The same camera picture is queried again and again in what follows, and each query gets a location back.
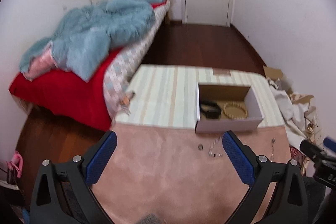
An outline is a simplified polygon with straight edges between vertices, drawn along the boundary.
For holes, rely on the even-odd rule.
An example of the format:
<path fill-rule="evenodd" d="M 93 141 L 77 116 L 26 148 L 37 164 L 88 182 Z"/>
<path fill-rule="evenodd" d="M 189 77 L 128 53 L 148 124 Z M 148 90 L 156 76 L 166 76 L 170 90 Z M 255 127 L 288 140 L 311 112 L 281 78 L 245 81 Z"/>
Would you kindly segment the striped tablecloth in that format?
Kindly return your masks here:
<path fill-rule="evenodd" d="M 135 96 L 129 113 L 117 114 L 118 123 L 144 126 L 195 128 L 197 83 L 251 86 L 264 113 L 259 127 L 284 125 L 283 117 L 265 77 L 230 70 L 230 76 L 215 76 L 212 68 L 141 65 L 128 91 Z"/>

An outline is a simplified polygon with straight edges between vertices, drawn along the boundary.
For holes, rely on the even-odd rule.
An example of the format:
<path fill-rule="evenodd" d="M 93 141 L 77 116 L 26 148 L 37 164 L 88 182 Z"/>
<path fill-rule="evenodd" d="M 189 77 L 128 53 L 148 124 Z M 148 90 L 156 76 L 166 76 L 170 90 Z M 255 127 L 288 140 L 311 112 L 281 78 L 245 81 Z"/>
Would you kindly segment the light blue fluffy blanket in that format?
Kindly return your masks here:
<path fill-rule="evenodd" d="M 140 41 L 155 23 L 155 3 L 167 0 L 106 0 L 67 12 L 55 32 L 34 43 L 22 56 L 19 71 L 52 41 L 56 68 L 89 81 L 109 52 Z"/>

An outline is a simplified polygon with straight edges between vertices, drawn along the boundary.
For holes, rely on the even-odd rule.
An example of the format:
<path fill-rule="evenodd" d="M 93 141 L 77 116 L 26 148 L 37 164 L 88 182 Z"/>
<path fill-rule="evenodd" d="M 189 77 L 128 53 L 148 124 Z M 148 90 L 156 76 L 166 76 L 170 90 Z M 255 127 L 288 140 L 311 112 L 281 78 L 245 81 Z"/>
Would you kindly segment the brown cardboard box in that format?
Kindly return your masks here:
<path fill-rule="evenodd" d="M 284 73 L 281 69 L 271 68 L 264 66 L 264 74 L 266 78 L 271 79 L 272 81 L 281 80 L 284 77 Z"/>

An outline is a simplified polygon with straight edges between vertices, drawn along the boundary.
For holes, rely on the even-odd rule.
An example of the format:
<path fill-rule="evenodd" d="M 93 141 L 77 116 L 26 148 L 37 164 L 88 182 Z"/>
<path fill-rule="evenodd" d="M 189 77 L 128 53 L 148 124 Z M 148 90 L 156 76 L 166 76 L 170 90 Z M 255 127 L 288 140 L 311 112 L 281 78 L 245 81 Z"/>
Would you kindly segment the checkered mattress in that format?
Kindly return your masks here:
<path fill-rule="evenodd" d="M 140 41 L 123 48 L 105 71 L 103 96 L 110 118 L 113 119 L 122 109 L 120 104 L 126 94 L 129 81 L 148 52 L 169 8 L 169 0 L 154 8 L 155 23 L 149 32 Z"/>

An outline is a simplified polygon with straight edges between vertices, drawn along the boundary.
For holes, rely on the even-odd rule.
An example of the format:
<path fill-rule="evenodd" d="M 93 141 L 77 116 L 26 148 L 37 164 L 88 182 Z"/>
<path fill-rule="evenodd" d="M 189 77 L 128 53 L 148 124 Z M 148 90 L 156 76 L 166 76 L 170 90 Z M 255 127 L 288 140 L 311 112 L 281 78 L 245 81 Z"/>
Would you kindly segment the pink pillow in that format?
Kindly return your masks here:
<path fill-rule="evenodd" d="M 24 77 L 29 81 L 41 76 L 42 74 L 57 67 L 56 61 L 52 56 L 53 42 L 50 41 L 42 51 L 41 55 L 34 57 L 30 61 L 29 69 L 23 73 Z"/>

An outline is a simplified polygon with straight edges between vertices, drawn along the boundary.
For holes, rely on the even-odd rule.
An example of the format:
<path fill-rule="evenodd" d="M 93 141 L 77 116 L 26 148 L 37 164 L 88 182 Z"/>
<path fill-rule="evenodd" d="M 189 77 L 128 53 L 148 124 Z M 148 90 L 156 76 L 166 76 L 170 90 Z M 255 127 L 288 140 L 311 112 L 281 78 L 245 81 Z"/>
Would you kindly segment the white cloth pile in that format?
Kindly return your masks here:
<path fill-rule="evenodd" d="M 300 143 L 307 139 L 305 112 L 309 109 L 309 102 L 292 102 L 288 94 L 280 90 L 273 80 L 267 78 L 267 81 L 284 119 L 289 144 L 299 149 Z"/>

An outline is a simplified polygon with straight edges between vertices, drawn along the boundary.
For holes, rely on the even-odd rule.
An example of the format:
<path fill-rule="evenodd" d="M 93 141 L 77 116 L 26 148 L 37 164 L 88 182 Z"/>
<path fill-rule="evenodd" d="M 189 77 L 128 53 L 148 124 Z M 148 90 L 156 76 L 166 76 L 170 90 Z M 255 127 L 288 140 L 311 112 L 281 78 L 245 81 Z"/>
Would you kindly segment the pink slipper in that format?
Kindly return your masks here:
<path fill-rule="evenodd" d="M 12 159 L 6 162 L 8 172 L 16 178 L 21 178 L 23 169 L 23 158 L 18 151 L 14 151 Z"/>

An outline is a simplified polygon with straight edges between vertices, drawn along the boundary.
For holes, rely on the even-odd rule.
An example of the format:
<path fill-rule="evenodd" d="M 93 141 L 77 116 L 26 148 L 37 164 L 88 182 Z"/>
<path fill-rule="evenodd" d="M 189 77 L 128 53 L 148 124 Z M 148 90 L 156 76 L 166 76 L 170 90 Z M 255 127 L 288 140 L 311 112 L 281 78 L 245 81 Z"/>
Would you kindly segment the white power strip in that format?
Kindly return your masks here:
<path fill-rule="evenodd" d="M 306 114 L 305 118 L 307 121 L 306 131 L 309 133 L 309 141 L 324 150 L 323 140 L 325 134 L 322 130 L 316 110 L 314 109 L 309 114 Z"/>

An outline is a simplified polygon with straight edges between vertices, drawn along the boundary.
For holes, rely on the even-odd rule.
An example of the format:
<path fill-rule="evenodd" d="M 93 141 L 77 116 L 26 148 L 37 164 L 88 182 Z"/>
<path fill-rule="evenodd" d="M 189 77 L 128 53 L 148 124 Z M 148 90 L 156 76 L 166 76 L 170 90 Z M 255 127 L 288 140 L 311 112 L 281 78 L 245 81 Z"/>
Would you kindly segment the brown leather label patch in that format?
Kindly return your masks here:
<path fill-rule="evenodd" d="M 213 68 L 213 74 L 215 76 L 230 76 L 231 72 L 228 69 Z"/>

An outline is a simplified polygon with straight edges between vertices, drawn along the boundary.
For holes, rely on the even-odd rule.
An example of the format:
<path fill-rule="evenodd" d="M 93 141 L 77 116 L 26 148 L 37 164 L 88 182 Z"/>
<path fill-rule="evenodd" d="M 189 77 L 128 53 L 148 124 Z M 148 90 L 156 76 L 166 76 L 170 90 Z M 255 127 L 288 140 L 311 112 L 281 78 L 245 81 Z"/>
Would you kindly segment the white cardboard jewelry box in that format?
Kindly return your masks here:
<path fill-rule="evenodd" d="M 197 84 L 197 134 L 251 131 L 264 113 L 251 86 Z"/>

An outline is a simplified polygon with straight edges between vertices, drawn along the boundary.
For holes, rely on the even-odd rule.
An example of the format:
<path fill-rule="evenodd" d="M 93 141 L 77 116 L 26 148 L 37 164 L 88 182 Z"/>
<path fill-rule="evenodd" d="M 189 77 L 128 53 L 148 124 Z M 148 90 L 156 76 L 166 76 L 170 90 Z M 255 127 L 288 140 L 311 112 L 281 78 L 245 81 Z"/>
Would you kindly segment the red bed sheet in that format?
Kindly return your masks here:
<path fill-rule="evenodd" d="M 53 69 L 29 81 L 18 73 L 9 92 L 19 104 L 33 104 L 98 130 L 110 128 L 110 118 L 103 96 L 105 71 L 123 48 L 112 50 L 88 82 L 72 72 Z"/>

